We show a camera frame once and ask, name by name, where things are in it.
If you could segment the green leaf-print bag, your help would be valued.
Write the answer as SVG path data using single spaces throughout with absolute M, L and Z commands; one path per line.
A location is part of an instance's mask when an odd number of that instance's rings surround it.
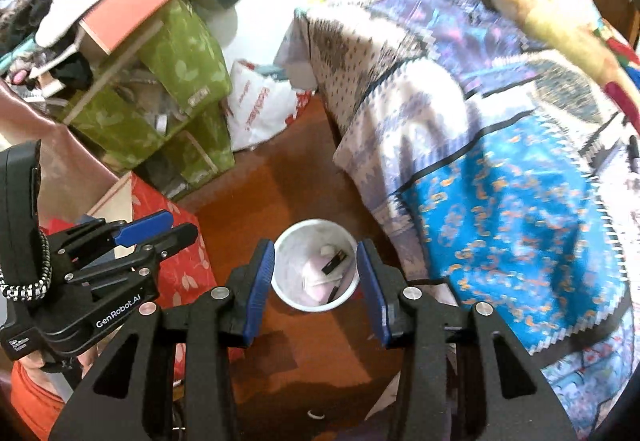
M 178 201 L 234 165 L 220 45 L 186 0 L 170 0 L 93 70 L 58 120 L 116 174 Z

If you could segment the red patterned box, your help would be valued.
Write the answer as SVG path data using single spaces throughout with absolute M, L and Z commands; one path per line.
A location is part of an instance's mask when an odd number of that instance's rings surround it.
M 53 279 L 35 321 L 62 359 L 96 346 L 145 302 L 185 305 L 215 283 L 198 219 L 134 174 L 49 245 Z

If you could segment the blue patchwork bedsheet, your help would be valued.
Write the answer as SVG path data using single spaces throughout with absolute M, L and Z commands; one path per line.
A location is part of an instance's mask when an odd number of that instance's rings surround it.
M 639 177 L 623 114 L 561 53 L 482 0 L 375 0 L 294 13 L 344 170 L 408 279 L 490 303 L 579 439 L 639 365 Z

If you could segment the colourful heart fleece blanket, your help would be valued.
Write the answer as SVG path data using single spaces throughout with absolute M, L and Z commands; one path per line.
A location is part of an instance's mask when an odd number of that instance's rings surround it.
M 527 36 L 558 50 L 639 127 L 639 56 L 593 0 L 482 0 Z

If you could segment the white printed plastic bag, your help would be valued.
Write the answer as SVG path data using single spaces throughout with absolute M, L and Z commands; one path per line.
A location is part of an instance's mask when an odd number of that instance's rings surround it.
M 314 91 L 294 88 L 277 65 L 256 65 L 244 60 L 232 64 L 231 94 L 224 99 L 224 116 L 231 149 L 253 149 L 295 122 Z

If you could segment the white trash bucket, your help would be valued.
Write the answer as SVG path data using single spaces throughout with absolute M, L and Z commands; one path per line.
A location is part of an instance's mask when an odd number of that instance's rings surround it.
M 277 238 L 271 286 L 285 305 L 303 312 L 326 312 L 354 296 L 359 285 L 357 243 L 341 225 L 308 219 Z

